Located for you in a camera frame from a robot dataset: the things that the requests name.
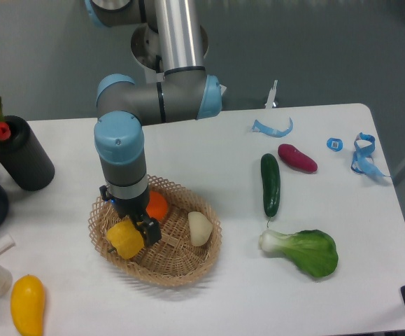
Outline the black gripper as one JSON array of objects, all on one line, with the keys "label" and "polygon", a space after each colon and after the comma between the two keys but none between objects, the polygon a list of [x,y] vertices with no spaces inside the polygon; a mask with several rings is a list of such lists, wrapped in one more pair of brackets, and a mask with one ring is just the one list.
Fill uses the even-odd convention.
[{"label": "black gripper", "polygon": [[161,239],[159,222],[151,218],[146,211],[150,201],[149,187],[131,199],[121,199],[110,194],[106,185],[101,186],[99,191],[102,200],[111,203],[120,218],[128,216],[134,222],[134,227],[140,232],[146,247],[153,246]]}]

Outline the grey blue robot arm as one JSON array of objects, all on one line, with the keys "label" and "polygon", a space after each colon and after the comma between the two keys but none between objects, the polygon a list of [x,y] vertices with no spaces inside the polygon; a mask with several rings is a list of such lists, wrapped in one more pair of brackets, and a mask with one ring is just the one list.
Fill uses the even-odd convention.
[{"label": "grey blue robot arm", "polygon": [[97,88],[94,145],[105,184],[100,193],[120,217],[128,217],[145,245],[161,237],[146,211],[149,181],[143,126],[200,120],[219,114],[219,80],[204,66],[202,29],[194,1],[87,1],[89,16],[104,27],[138,24],[162,79],[137,85],[126,75],[105,77]]}]

